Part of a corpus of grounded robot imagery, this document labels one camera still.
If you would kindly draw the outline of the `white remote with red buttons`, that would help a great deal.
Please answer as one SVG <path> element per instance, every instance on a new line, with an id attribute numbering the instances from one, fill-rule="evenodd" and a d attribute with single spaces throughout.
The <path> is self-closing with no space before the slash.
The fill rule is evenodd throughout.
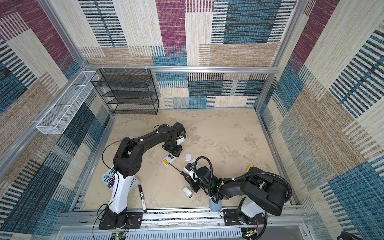
<path id="1" fill-rule="evenodd" d="M 177 157 L 175 157 L 174 155 L 168 154 L 166 157 L 163 158 L 162 163 L 168 167 L 176 160 L 176 158 Z"/>

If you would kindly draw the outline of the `black yellow handled screwdriver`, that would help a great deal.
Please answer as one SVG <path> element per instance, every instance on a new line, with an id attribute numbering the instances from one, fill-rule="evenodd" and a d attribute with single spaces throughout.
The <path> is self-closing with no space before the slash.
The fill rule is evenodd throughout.
<path id="1" fill-rule="evenodd" d="M 183 171 L 180 171 L 178 168 L 176 168 L 175 166 L 173 166 L 171 163 L 169 163 L 169 166 L 173 167 L 175 170 L 177 170 L 185 179 L 185 181 L 187 183 L 191 183 L 192 179 L 191 179 L 191 176 Z"/>

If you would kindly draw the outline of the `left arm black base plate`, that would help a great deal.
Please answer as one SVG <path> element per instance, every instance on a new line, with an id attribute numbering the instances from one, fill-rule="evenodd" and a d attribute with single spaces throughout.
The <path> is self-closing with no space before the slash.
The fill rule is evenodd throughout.
<path id="1" fill-rule="evenodd" d="M 124 230 L 124 229 L 139 229 L 142 224 L 143 212 L 126 212 L 125 215 L 109 217 L 103 213 L 99 230 Z"/>

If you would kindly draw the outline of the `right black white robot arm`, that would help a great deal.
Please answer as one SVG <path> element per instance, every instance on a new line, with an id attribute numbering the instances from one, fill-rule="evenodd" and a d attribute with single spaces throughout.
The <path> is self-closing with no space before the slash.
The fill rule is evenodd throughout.
<path id="1" fill-rule="evenodd" d="M 265 172 L 257 167 L 235 178 L 220 179 L 212 175 L 207 167 L 191 168 L 181 175 L 196 193 L 200 189 L 210 196 L 214 205 L 235 196 L 244 196 L 233 214 L 232 220 L 250 225 L 259 214 L 280 216 L 283 206 L 292 197 L 293 191 L 287 180 L 281 176 Z"/>

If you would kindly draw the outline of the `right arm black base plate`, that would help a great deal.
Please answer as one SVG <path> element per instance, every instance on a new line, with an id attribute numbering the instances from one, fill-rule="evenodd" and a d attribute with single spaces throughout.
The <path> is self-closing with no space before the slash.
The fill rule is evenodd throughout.
<path id="1" fill-rule="evenodd" d="M 265 223 L 265 214 L 258 214 L 254 217 L 248 217 L 237 209 L 221 210 L 220 216 L 224 218 L 226 226 L 263 225 Z"/>

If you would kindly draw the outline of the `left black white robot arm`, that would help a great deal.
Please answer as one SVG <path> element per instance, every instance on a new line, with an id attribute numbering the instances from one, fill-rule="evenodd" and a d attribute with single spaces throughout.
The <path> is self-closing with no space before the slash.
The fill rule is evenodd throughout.
<path id="1" fill-rule="evenodd" d="M 138 138 L 123 138 L 113 158 L 112 171 L 115 182 L 110 202 L 105 207 L 99 230 L 124 229 L 129 224 L 128 195 L 132 179 L 142 166 L 144 153 L 158 144 L 175 157 L 179 157 L 186 139 L 184 126 L 177 122 L 160 125 L 152 132 Z"/>

